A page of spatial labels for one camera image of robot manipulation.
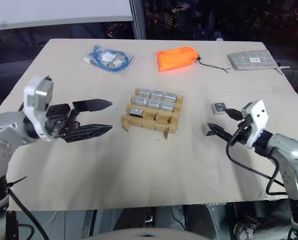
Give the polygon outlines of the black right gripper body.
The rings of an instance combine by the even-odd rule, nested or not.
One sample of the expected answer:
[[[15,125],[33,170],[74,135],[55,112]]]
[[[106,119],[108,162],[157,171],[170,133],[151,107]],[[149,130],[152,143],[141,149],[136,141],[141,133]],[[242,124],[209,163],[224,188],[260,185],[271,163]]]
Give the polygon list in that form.
[[[252,117],[248,114],[243,121],[238,124],[238,130],[232,136],[232,144],[239,142],[243,145],[247,143],[247,140],[251,134]]]

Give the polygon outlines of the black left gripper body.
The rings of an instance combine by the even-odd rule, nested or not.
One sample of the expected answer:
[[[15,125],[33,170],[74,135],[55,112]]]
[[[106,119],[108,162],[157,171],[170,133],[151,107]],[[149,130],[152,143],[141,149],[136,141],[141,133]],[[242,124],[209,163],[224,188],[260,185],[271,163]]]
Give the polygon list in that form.
[[[80,127],[78,112],[67,103],[51,105],[46,113],[45,129],[54,138],[65,137],[70,130]]]

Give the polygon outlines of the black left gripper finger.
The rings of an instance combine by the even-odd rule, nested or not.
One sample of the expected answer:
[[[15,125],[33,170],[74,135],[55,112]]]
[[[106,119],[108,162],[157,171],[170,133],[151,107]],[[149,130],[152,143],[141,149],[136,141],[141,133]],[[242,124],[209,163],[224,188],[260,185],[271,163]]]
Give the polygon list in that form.
[[[75,129],[65,130],[61,134],[61,138],[67,143],[73,143],[83,140],[99,137],[112,129],[112,125],[89,124],[83,125]]]
[[[76,112],[95,112],[110,107],[113,103],[103,99],[89,99],[73,102]]]

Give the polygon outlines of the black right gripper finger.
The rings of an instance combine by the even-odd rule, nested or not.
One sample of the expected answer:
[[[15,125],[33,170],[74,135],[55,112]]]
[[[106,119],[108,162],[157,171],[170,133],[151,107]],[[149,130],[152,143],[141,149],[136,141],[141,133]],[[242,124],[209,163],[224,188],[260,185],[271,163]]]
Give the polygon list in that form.
[[[241,121],[242,120],[242,113],[241,113],[241,111],[238,111],[238,110],[233,109],[233,108],[226,108],[225,109],[225,112],[226,112],[226,114],[230,118],[232,118],[232,119],[234,119],[236,121]]]
[[[226,132],[224,128],[213,123],[207,124],[207,136],[218,136],[226,142],[229,142],[229,140],[232,138],[232,135]]]

